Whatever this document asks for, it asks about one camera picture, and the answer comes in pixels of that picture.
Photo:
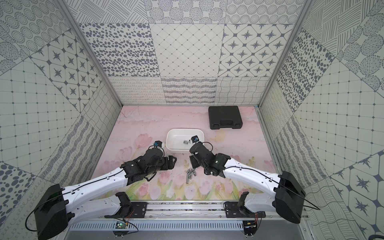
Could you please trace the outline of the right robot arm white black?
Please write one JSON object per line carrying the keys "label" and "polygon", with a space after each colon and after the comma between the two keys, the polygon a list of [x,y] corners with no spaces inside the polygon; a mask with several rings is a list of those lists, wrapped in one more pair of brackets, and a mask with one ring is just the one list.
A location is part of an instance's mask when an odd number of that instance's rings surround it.
{"label": "right robot arm white black", "polygon": [[306,193],[293,174],[268,173],[244,165],[228,155],[213,154],[202,142],[190,148],[193,168],[202,167],[206,175],[240,181],[264,193],[263,197],[245,194],[239,200],[241,208],[252,213],[276,212],[288,222],[299,224]]}

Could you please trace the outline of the aluminium rail frame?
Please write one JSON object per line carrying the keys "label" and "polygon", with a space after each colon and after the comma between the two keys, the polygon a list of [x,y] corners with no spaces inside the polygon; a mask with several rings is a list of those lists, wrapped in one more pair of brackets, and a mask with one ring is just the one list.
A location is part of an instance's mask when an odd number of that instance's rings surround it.
{"label": "aluminium rail frame", "polygon": [[[253,220],[254,218],[227,218],[223,208],[223,201],[146,201],[147,211],[143,219],[147,220]],[[239,207],[245,207],[253,213],[263,211],[266,219],[288,220],[287,211],[278,211],[272,206],[273,199],[268,195],[251,195]]]}

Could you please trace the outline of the chrome socket on desk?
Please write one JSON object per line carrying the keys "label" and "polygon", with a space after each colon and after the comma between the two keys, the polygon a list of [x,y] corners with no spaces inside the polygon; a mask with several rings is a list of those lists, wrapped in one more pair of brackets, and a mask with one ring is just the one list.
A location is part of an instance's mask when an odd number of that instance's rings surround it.
{"label": "chrome socket on desk", "polygon": [[189,170],[187,171],[187,175],[194,175],[194,176],[196,176],[196,175],[197,175],[196,170],[193,169],[193,168],[189,169]]}

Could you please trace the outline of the white plastic storage box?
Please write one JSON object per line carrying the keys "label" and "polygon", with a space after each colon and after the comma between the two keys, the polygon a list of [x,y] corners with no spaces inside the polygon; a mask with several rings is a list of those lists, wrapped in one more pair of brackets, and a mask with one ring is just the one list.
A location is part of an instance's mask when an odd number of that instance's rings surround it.
{"label": "white plastic storage box", "polygon": [[[198,136],[201,142],[205,140],[203,131],[199,129],[171,129],[167,134],[166,148],[172,153],[188,153],[193,145],[193,136]],[[185,145],[184,140],[189,141],[189,144]]]}

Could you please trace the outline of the right circuit board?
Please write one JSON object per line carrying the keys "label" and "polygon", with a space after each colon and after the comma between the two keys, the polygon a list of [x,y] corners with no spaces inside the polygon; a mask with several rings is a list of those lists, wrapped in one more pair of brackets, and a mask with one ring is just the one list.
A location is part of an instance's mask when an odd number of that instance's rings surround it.
{"label": "right circuit board", "polygon": [[243,221],[244,235],[247,237],[254,237],[258,230],[258,223],[255,221]]}

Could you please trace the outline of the circuit board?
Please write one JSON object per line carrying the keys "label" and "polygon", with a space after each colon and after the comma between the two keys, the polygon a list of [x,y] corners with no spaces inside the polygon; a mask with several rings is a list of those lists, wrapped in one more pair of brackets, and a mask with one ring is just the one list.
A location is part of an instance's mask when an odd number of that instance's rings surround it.
{"label": "circuit board", "polygon": [[255,221],[243,221],[244,235],[247,237],[254,237],[258,230],[258,223]]}
{"label": "circuit board", "polygon": [[116,222],[116,229],[126,229],[127,226],[128,226],[128,224],[125,222],[122,222],[122,221]]}

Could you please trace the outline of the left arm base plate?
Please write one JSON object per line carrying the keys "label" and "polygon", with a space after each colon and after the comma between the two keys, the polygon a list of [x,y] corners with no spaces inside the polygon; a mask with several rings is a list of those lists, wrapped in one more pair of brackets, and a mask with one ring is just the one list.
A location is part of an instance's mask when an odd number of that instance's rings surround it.
{"label": "left arm base plate", "polygon": [[147,211],[147,202],[131,202],[121,207],[121,218],[139,218],[143,219]]}

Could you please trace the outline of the black plastic tool case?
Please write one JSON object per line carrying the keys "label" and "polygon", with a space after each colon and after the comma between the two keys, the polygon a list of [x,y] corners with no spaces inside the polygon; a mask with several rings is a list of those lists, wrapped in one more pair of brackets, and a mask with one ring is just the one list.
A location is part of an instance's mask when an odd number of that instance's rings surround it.
{"label": "black plastic tool case", "polygon": [[211,130],[241,129],[243,121],[238,106],[210,106],[208,108]]}

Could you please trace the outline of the left circuit board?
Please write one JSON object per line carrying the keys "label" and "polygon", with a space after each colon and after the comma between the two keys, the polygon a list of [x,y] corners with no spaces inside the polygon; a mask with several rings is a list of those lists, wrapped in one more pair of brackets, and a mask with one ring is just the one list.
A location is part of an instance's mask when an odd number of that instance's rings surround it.
{"label": "left circuit board", "polygon": [[128,224],[125,222],[122,222],[122,221],[116,222],[116,229],[126,229],[127,226],[128,226]]}

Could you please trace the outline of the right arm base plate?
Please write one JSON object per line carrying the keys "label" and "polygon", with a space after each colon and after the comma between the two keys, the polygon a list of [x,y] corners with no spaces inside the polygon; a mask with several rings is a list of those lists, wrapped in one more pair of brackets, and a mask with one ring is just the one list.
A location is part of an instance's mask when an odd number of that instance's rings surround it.
{"label": "right arm base plate", "polygon": [[265,218],[266,213],[259,211],[256,213],[251,212],[245,207],[239,207],[238,202],[226,201],[223,203],[223,208],[227,218]]}

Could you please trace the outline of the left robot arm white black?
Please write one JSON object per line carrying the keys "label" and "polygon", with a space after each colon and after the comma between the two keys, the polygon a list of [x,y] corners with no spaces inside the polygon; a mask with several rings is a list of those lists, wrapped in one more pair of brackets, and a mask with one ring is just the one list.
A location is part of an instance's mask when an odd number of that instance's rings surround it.
{"label": "left robot arm white black", "polygon": [[115,170],[73,186],[49,187],[34,210],[38,239],[49,240],[76,223],[105,217],[143,217],[146,204],[133,204],[125,192],[101,199],[100,196],[133,183],[150,181],[159,171],[172,170],[177,158],[166,157],[160,147],[148,149],[143,156],[124,162]]}

